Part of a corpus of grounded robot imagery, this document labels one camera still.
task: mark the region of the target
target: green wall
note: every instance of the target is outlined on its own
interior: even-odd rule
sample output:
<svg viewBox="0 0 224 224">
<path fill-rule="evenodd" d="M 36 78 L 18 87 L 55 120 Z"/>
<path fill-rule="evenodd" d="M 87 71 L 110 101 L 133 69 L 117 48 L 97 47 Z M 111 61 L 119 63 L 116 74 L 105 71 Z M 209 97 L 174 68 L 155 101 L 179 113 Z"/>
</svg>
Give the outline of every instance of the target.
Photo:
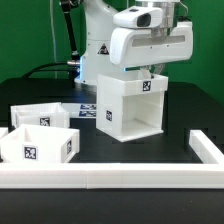
<svg viewBox="0 0 224 224">
<path fill-rule="evenodd" d="M 57 42 L 57 61 L 70 58 L 64 17 L 54 0 L 54 20 Z M 105 0 L 118 10 L 125 0 Z M 171 81 L 197 84 L 214 99 L 224 104 L 224 1 L 184 0 L 193 20 L 194 53 L 187 62 L 170 63 L 166 74 Z M 75 9 L 72 19 L 78 49 L 85 50 L 83 9 Z M 0 2 L 0 82 L 20 77 L 32 68 L 54 61 L 50 24 L 50 0 Z M 34 77 L 54 77 L 36 74 Z"/>
</svg>

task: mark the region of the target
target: white box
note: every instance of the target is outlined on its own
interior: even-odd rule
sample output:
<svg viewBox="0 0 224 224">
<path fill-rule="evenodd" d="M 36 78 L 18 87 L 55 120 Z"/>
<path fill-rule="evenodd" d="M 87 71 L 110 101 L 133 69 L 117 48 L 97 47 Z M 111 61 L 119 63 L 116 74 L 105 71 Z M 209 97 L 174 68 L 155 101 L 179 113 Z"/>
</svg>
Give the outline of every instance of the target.
<svg viewBox="0 0 224 224">
<path fill-rule="evenodd" d="M 79 130 L 21 125 L 0 141 L 1 157 L 12 163 L 67 163 L 79 152 Z"/>
<path fill-rule="evenodd" d="M 96 127 L 124 142 L 162 133 L 168 78 L 140 71 L 98 75 Z"/>
<path fill-rule="evenodd" d="M 8 128 L 0 128 L 0 139 L 8 134 Z"/>
<path fill-rule="evenodd" d="M 69 112 L 62 107 L 61 103 L 11 106 L 11 120 L 15 128 L 21 124 L 70 127 Z"/>
</svg>

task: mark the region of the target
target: black tabletop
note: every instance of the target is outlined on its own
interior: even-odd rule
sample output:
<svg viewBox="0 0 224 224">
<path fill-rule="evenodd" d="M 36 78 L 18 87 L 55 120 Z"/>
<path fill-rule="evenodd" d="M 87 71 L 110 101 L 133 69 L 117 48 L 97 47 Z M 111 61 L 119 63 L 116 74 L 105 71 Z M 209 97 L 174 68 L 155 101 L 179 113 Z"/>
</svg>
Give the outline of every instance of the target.
<svg viewBox="0 0 224 224">
<path fill-rule="evenodd" d="M 68 80 L 9 79 L 0 84 L 0 126 L 9 105 L 96 103 L 96 94 Z M 164 133 L 120 143 L 95 128 L 93 119 L 71 119 L 80 129 L 80 153 L 72 163 L 201 163 L 188 145 L 189 130 L 201 129 L 224 150 L 224 107 L 197 86 L 169 83 Z M 0 190 L 1 223 L 222 223 L 223 190 L 107 189 Z"/>
</svg>

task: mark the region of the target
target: black cable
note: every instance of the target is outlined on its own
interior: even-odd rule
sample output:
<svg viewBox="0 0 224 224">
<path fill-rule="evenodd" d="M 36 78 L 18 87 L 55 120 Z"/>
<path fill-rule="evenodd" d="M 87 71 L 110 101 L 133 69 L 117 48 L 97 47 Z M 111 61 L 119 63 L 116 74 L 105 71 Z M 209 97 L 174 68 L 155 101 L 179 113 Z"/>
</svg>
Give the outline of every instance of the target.
<svg viewBox="0 0 224 224">
<path fill-rule="evenodd" d="M 42 68 L 47 68 L 47 67 L 53 67 L 53 66 L 57 66 L 57 65 L 67 65 L 67 62 L 54 62 L 54 63 L 49 63 L 49 64 L 44 64 L 44 65 L 41 65 L 41 66 L 38 66 L 34 69 L 32 69 L 31 71 L 25 73 L 22 78 L 23 79 L 27 79 L 29 78 L 34 72 L 37 72 L 39 71 L 40 69 Z"/>
</svg>

